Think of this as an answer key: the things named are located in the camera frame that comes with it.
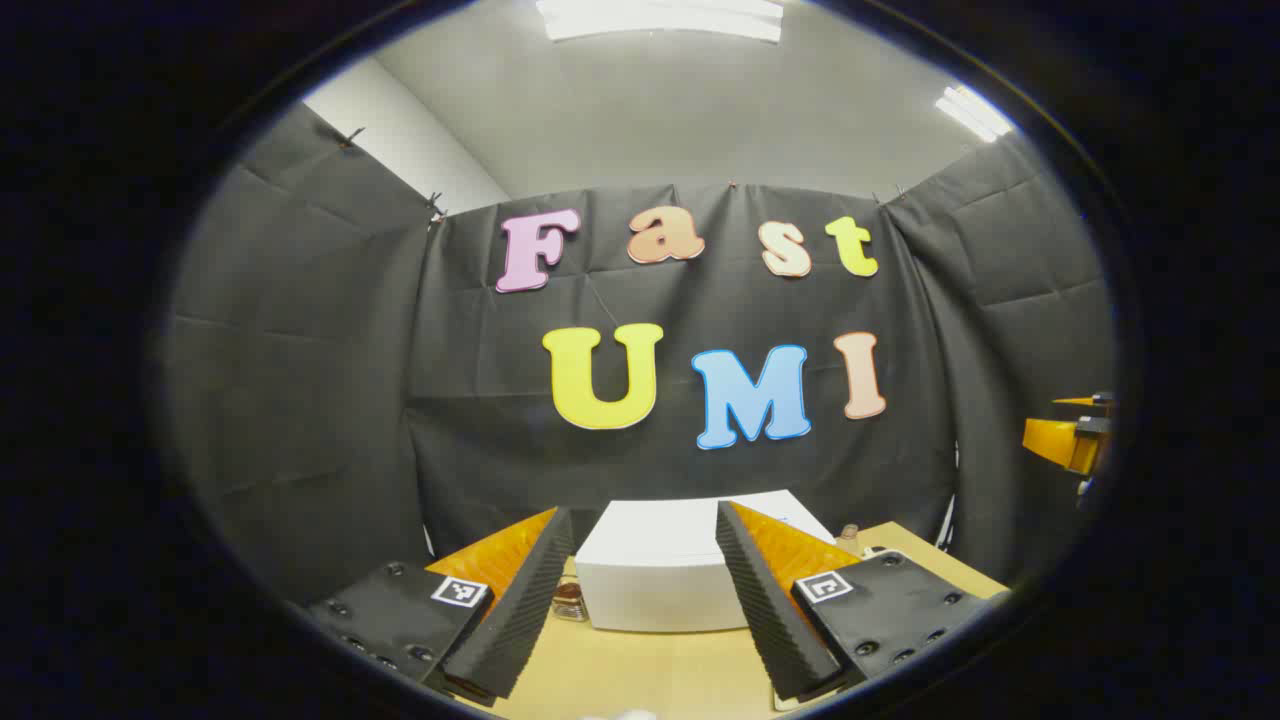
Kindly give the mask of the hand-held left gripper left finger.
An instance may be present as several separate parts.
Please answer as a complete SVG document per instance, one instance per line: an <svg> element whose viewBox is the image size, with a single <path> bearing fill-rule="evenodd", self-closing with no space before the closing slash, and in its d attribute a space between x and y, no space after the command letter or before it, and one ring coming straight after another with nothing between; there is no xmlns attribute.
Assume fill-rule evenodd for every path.
<svg viewBox="0 0 1280 720"><path fill-rule="evenodd" d="M387 562L307 611L375 664L490 707L526 667L571 548L570 512L552 507L426 566Z"/></svg>

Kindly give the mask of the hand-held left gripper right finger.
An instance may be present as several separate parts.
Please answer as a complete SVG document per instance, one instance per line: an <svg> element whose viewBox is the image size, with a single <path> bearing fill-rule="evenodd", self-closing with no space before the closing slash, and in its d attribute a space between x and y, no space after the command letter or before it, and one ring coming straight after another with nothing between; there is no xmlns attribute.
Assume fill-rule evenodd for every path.
<svg viewBox="0 0 1280 720"><path fill-rule="evenodd" d="M716 541L781 700L809 701L933 653L1004 602L973 594L897 550L856 556L735 501Z"/></svg>

